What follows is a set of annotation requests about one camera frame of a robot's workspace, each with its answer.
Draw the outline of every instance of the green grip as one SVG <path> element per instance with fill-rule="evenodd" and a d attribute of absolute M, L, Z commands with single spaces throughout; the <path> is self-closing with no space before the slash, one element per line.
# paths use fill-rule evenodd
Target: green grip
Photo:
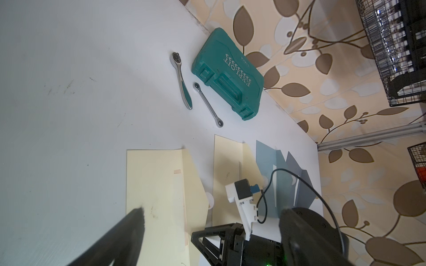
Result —
<path fill-rule="evenodd" d="M 191 100 L 191 96 L 189 95 L 189 92 L 185 86 L 185 83 L 182 81 L 182 88 L 184 89 L 184 95 L 185 95 L 185 99 L 188 102 L 188 106 L 192 109 L 192 100 Z"/>

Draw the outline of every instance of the black cable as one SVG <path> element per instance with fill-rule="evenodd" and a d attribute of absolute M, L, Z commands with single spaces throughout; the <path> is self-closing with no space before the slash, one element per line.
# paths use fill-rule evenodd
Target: black cable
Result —
<path fill-rule="evenodd" d="M 261 190 L 260 190 L 260 192 L 262 193 L 261 198 L 263 197 L 263 201 L 265 202 L 265 217 L 263 218 L 263 221 L 262 221 L 262 222 L 261 222 L 261 221 L 259 221 L 259 219 L 257 219 L 257 221 L 258 221 L 259 223 L 264 223 L 264 222 L 266 221 L 266 216 L 268 215 L 268 206 L 267 206 L 267 204 L 266 204 L 266 197 L 265 197 L 265 193 L 263 192 L 263 189 L 261 189 Z M 260 199 L 257 201 L 256 208 L 258 208 L 258 207 L 259 207 L 259 202 L 260 202 Z"/>
<path fill-rule="evenodd" d="M 273 177 L 273 174 L 276 172 L 276 171 L 285 171 L 285 172 L 287 172 L 287 173 L 289 173 L 289 174 L 291 174 L 291 175 L 293 175 L 294 177 L 296 177 L 297 179 L 299 179 L 302 183 L 304 183 L 308 188 L 310 188 L 314 193 L 315 193 L 315 195 L 317 195 L 317 197 L 322 201 L 322 203 L 324 204 L 324 206 L 327 208 L 327 210 L 328 210 L 328 212 L 330 213 L 330 215 L 331 215 L 331 218 L 333 219 L 333 222 L 334 222 L 334 225 L 336 226 L 336 229 L 337 229 L 337 232 L 339 233 L 339 238 L 340 238 L 340 245 L 342 246 L 342 254 L 343 255 L 345 255 L 345 246 L 344 246 L 344 242 L 343 242 L 343 236 L 342 236 L 342 232 L 340 231 L 340 228 L 339 228 L 339 224 L 337 223 L 337 220 L 336 220 L 336 217 L 334 216 L 334 214 L 333 214 L 333 212 L 332 212 L 332 210 L 330 209 L 330 206 L 328 206 L 328 204 L 325 202 L 325 200 L 321 197 L 321 195 L 311 186 L 311 185 L 309 185 L 306 181 L 304 181 L 302 178 L 300 178 L 300 176 L 298 176 L 297 174 L 295 174 L 295 173 L 293 173 L 292 171 L 289 171 L 289 170 L 287 170 L 287 169 L 284 169 L 284 168 L 277 168 L 277 169 L 275 169 L 275 170 L 273 170 L 272 171 L 272 174 L 271 174 L 271 179 L 269 180 L 269 184 L 268 184 L 268 186 L 266 187 L 266 189 L 265 189 L 265 191 L 262 191 L 262 190 L 260 190 L 261 191 L 261 193 L 262 193 L 262 195 L 260 196 L 260 198 L 259 198 L 259 200 L 257 201 L 257 204 L 256 204 L 256 207 L 258 207 L 259 206 L 259 203 L 260 203 L 260 200 L 263 198 L 263 200 L 264 200 L 264 202 L 265 202 L 265 210 L 267 210 L 268 209 L 268 207 L 267 207 L 267 205 L 266 205 L 266 197 L 265 197 L 265 193 L 268 191 L 268 188 L 271 186 L 271 183 L 272 183 L 272 177 Z M 267 216 L 267 214 L 268 214 L 268 212 L 267 211 L 265 211 L 265 218 L 263 219 L 263 221 L 262 222 L 260 222 L 259 220 L 257 220 L 259 223 L 264 223 L 265 221 L 266 221 L 266 216 Z"/>

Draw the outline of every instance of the green tool case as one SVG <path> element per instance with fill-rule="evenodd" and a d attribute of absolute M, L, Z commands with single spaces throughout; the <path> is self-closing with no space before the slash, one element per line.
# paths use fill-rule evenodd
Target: green tool case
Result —
<path fill-rule="evenodd" d="M 224 98 L 243 120 L 257 114 L 263 76 L 223 29 L 212 32 L 192 63 L 191 71 Z"/>

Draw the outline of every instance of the ratchet wrench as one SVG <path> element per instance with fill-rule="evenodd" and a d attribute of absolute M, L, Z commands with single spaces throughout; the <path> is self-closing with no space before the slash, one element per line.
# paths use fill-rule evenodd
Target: ratchet wrench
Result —
<path fill-rule="evenodd" d="M 188 93 L 188 90 L 187 90 L 187 88 L 185 86 L 184 79 L 182 77 L 182 71 L 181 71 L 181 64 L 182 64 L 182 62 L 181 62 L 181 57 L 179 56 L 178 53 L 172 53 L 170 55 L 170 62 L 175 67 L 176 71 L 178 72 L 178 81 L 179 81 L 179 88 L 181 89 L 182 100 L 184 101 L 185 106 L 189 110 L 192 110 L 191 96 Z"/>
<path fill-rule="evenodd" d="M 223 127 L 223 121 L 219 117 L 217 117 L 216 113 L 214 112 L 207 98 L 204 96 L 203 92 L 201 91 L 200 85 L 197 82 L 194 83 L 194 89 L 198 91 L 198 93 L 201 95 L 201 98 L 206 103 L 207 107 L 209 108 L 210 112 L 212 113 L 214 117 L 214 120 L 216 121 L 216 125 L 218 127 Z"/>

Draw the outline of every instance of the ratchet handle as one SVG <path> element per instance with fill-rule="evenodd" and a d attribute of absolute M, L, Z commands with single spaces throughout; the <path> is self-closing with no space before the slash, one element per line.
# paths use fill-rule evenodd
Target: ratchet handle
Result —
<path fill-rule="evenodd" d="M 189 95 L 188 89 L 185 86 L 185 82 L 184 82 L 184 79 L 182 77 L 182 72 L 181 72 L 180 66 L 178 67 L 178 79 L 179 79 L 179 87 L 181 89 L 181 94 L 182 94 L 182 100 L 184 101 L 185 106 L 189 110 L 192 110 L 191 96 Z"/>

